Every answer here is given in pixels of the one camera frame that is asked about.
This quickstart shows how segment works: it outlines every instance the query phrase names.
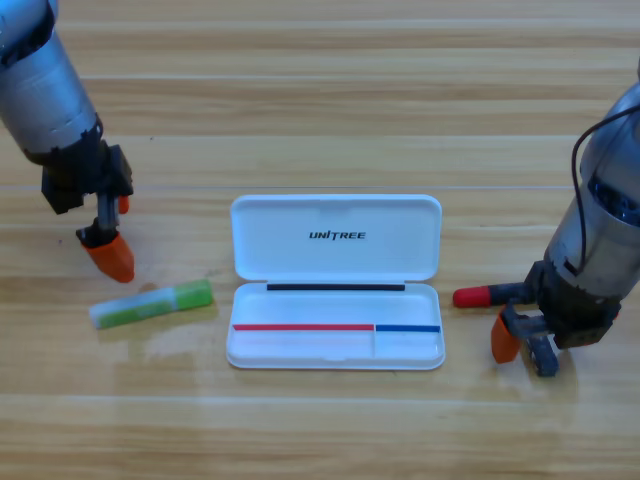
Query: wood grain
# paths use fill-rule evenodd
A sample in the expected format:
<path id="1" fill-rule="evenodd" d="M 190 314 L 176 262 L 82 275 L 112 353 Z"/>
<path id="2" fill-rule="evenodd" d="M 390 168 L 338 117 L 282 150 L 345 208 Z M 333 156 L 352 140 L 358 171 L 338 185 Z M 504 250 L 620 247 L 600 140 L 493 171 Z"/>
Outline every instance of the wood grain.
<path id="1" fill-rule="evenodd" d="M 640 297 L 597 345 L 497 367 L 495 311 L 572 197 L 577 136 L 636 81 L 632 0 L 65 0 L 59 32 L 125 150 L 128 285 L 96 272 L 0 134 L 0 478 L 640 478 Z M 225 358 L 229 207 L 249 193 L 427 193 L 444 210 L 447 360 L 243 371 Z M 96 332 L 94 303 L 207 277 L 216 304 Z"/>

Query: white case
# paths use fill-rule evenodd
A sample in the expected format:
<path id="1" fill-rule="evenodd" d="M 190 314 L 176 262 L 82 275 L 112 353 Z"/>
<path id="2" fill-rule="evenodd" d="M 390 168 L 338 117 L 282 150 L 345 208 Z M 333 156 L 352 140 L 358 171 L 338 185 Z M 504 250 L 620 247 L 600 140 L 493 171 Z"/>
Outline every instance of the white case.
<path id="1" fill-rule="evenodd" d="M 442 209 L 427 195 L 253 195 L 231 207 L 227 358 L 240 368 L 430 370 L 445 359 Z"/>

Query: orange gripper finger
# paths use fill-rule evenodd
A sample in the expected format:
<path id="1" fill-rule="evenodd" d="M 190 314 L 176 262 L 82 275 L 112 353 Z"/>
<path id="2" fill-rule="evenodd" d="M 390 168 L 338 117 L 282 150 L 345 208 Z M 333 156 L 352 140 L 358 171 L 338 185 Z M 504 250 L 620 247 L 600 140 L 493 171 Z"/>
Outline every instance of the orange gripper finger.
<path id="1" fill-rule="evenodd" d="M 129 212 L 129 197 L 120 197 L 118 199 L 118 213 L 124 215 Z"/>
<path id="2" fill-rule="evenodd" d="M 85 250 L 105 275 L 120 283 L 129 283 L 133 280 L 135 276 L 133 253 L 119 233 L 111 243 L 96 248 L 85 247 Z"/>
<path id="3" fill-rule="evenodd" d="M 513 362 L 520 351 L 520 340 L 511 335 L 507 326 L 498 315 L 491 329 L 491 353 L 497 363 Z"/>

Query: glue stick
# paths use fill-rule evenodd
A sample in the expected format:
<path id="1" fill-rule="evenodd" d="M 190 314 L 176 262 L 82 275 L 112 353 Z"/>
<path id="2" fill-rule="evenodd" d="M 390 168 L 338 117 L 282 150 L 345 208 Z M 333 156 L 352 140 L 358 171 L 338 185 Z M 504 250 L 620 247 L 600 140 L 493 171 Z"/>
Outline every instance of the glue stick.
<path id="1" fill-rule="evenodd" d="M 203 279 L 99 303 L 89 309 L 89 316 L 93 325 L 102 330 L 178 310 L 204 307 L 211 303 L 211 284 L 209 280 Z"/>

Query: red line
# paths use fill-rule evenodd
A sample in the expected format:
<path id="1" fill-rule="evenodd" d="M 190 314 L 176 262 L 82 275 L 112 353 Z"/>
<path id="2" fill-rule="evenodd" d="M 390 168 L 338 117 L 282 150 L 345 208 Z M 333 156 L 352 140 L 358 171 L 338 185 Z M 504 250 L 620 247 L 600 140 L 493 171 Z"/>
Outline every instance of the red line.
<path id="1" fill-rule="evenodd" d="M 234 330 L 239 331 L 373 331 L 373 325 L 367 324 L 238 324 L 233 326 Z"/>

